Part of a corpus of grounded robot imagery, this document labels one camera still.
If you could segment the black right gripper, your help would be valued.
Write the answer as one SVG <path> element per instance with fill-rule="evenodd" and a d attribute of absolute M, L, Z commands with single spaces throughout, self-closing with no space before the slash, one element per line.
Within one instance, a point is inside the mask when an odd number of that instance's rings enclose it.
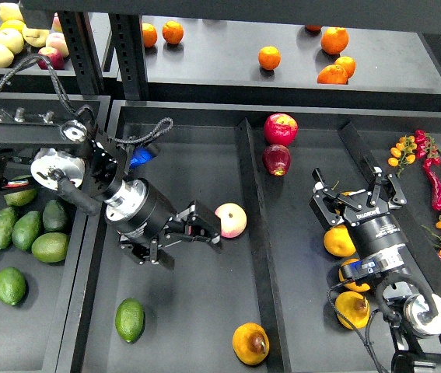
<path fill-rule="evenodd" d="M 319 168 L 312 171 L 315 181 L 309 205 L 325 230 L 345 223 L 360 259 L 388 253 L 404 247 L 408 239 L 397 219 L 390 213 L 407 204 L 397 176 L 385 173 L 371 155 L 359 161 L 369 184 L 361 211 L 356 202 L 343 193 L 334 192 L 324 181 Z"/>

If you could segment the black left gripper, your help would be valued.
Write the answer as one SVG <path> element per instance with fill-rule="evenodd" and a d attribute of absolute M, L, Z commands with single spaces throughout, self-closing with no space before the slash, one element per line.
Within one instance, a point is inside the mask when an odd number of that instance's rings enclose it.
<path fill-rule="evenodd" d="M 119 239 L 120 249 L 138 265 L 151 263 L 174 269 L 174 258 L 155 238 L 163 228 L 166 248 L 182 242 L 203 242 L 217 253 L 222 251 L 221 219 L 199 200 L 193 200 L 177 213 L 148 180 L 139 178 L 123 181 L 115 195 L 104 203 L 107 223 L 123 235 Z"/>

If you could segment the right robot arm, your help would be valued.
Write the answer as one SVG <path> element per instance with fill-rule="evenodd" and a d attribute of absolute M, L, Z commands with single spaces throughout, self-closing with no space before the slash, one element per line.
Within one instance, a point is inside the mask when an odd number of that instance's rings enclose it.
<path fill-rule="evenodd" d="M 441 372 L 441 297 L 413 276 L 402 252 L 407 238 L 393 210 L 406 205 L 394 174 L 364 161 L 369 186 L 348 195 L 332 190 L 314 169 L 309 202 L 322 226 L 344 226 L 358 260 L 341 269 L 341 286 L 368 284 L 394 343 L 390 371 Z"/>

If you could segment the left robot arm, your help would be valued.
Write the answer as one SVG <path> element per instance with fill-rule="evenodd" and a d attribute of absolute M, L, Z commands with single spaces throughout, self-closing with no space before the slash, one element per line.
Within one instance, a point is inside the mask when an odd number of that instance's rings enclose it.
<path fill-rule="evenodd" d="M 197 200 L 178 211 L 148 180 L 129 175 L 131 153 L 149 152 L 172 120 L 163 118 L 142 138 L 112 138 L 90 106 L 72 106 L 55 70 L 49 74 L 68 117 L 49 112 L 28 119 L 23 108 L 0 109 L 0 195 L 41 186 L 87 215 L 104 213 L 120 247 L 137 263 L 172 268 L 166 249 L 181 242 L 220 250 L 221 221 L 213 211 Z M 10 79 L 0 78 L 0 92 Z"/>

